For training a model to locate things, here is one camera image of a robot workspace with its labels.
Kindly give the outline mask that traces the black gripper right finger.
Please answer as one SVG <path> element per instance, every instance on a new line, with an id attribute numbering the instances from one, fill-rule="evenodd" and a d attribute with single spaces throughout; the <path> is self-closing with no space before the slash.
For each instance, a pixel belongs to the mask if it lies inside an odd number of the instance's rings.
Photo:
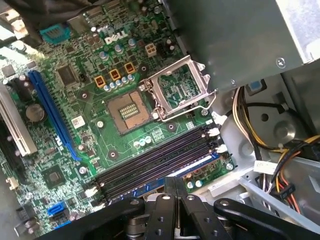
<path id="1" fill-rule="evenodd" d="M 176 178 L 177 193 L 201 240 L 318 240 L 320 235 L 230 198 L 213 206 L 188 194 L 183 179 Z"/>

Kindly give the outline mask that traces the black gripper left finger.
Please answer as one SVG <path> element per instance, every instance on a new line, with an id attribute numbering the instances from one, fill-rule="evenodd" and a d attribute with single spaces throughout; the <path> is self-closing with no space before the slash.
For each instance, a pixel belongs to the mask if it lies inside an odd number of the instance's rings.
<path id="1" fill-rule="evenodd" d="M 40 236 L 41 240 L 172 240 L 177 178 L 164 179 L 164 193 L 145 201 L 128 197 Z"/>

